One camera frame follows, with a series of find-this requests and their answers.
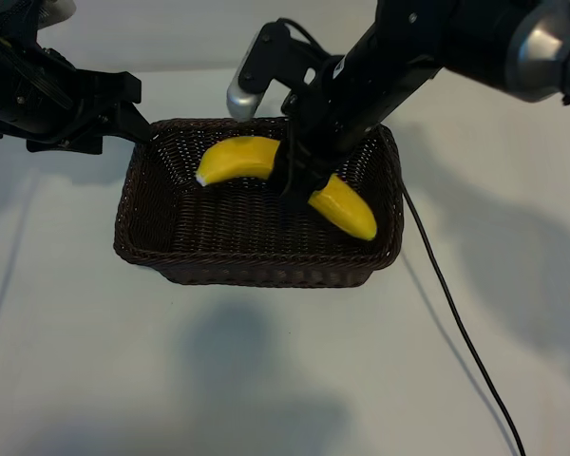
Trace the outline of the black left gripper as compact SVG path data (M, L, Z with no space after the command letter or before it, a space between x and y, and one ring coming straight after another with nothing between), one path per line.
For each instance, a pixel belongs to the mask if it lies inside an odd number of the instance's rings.
M24 139L30 152L100 155L103 139L92 135L100 118L88 115L99 99L124 101L102 115L103 136L151 141L150 123L132 104L141 101L137 77L79 69L53 48L0 37L0 139Z

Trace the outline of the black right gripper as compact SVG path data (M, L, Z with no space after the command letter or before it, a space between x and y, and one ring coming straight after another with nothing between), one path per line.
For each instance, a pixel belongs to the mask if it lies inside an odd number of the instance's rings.
M277 147L268 186L283 191L288 208L303 210L368 132L440 69L374 23L346 55L325 60L307 89L291 89L282 106L287 139Z

